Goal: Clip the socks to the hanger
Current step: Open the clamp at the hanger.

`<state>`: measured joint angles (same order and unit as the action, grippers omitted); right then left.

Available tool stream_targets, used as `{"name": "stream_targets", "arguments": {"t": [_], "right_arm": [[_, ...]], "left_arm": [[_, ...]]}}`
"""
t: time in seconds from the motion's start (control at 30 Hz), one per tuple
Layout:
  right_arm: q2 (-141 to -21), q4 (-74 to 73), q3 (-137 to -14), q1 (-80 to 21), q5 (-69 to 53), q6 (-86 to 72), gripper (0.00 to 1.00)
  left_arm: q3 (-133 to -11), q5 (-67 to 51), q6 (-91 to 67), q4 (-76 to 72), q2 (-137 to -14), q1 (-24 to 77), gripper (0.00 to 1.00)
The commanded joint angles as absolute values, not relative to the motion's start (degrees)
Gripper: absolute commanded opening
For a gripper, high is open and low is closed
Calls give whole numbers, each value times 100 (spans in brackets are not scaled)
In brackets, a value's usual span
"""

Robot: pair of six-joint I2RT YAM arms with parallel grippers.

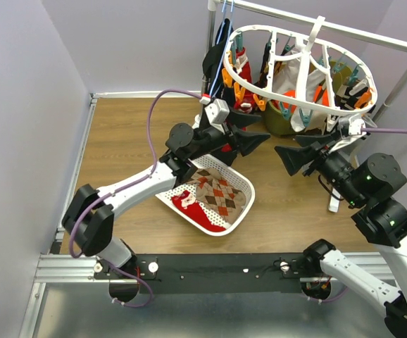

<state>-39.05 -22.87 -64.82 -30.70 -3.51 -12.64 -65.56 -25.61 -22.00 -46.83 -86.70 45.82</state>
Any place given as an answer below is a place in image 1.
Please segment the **white round clip hanger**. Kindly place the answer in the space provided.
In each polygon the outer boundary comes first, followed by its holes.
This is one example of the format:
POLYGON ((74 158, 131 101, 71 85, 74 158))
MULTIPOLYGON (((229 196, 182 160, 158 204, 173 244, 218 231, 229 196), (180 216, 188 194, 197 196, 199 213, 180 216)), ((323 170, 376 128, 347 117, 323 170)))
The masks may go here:
POLYGON ((299 115, 304 125, 309 124, 315 112, 330 116, 347 116, 352 113, 367 113, 377 102, 377 88, 369 67, 349 50, 318 39, 324 18, 318 17, 309 36, 268 25, 247 25, 235 30, 226 42, 222 63, 234 82, 235 97, 240 100, 245 91, 253 94, 259 108, 267 101, 276 101, 282 115, 289 118, 299 115), (268 71, 266 83, 255 85, 241 76, 241 69, 232 60, 232 45, 237 38, 248 31, 266 31, 270 33, 269 42, 275 46, 280 35, 295 39, 297 52, 288 52, 281 56, 271 49, 267 56, 268 71), (349 91, 350 95, 361 93, 351 110, 335 104, 336 92, 332 88, 334 68, 330 66, 329 51, 333 49, 340 56, 347 57, 363 71, 363 79, 349 91))

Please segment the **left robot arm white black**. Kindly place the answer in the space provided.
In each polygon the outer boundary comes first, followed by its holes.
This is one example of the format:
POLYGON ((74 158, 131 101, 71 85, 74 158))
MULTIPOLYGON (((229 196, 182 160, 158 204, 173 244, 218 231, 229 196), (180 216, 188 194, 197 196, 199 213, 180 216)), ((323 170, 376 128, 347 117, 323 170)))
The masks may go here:
POLYGON ((154 157, 153 165, 146 170, 97 189, 90 184, 81 186, 61 221, 69 234, 70 255, 98 256, 110 263, 117 277, 129 277, 134 271, 134 253, 113 234, 114 222, 124 212, 185 183, 197 170, 194 160, 225 145, 247 156, 270 138, 267 132, 243 129, 257 122, 257 116, 231 112, 228 117, 229 121, 219 127, 207 124, 193 128, 178 123, 169 132, 166 152, 154 157))

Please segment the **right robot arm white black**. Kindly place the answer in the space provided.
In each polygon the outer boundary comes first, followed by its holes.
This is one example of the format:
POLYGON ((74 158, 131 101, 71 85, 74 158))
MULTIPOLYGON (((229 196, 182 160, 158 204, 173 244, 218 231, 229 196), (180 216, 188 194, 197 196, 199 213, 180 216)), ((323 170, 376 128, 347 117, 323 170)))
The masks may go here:
POLYGON ((393 197, 407 182, 400 165, 391 155, 375 153, 354 168, 340 154, 340 138, 299 135, 296 140, 297 147, 275 147, 288 174, 305 167, 305 176, 318 172, 338 191, 355 210, 355 226, 378 249, 397 285, 381 281, 324 239, 308 246, 289 269, 339 280, 376 309, 395 337, 407 337, 407 209, 393 197))

